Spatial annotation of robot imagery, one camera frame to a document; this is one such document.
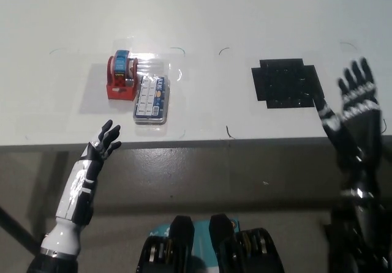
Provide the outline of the white and black left hand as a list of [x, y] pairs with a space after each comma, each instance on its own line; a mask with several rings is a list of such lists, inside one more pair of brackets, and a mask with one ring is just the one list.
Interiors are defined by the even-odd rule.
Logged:
[[111, 153], [121, 146], [120, 125], [108, 120], [88, 142], [75, 162], [61, 195], [56, 225], [43, 239], [40, 252], [53, 258], [76, 258], [81, 250], [80, 234], [94, 209], [98, 175]]

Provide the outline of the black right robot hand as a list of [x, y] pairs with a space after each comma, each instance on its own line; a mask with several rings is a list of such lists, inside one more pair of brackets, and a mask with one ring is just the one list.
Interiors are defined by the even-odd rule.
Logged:
[[376, 172], [382, 157], [382, 111], [366, 58], [353, 61], [339, 78], [342, 111], [336, 114], [321, 95], [314, 96], [322, 127], [337, 152], [339, 168], [348, 174], [344, 196], [377, 198]]

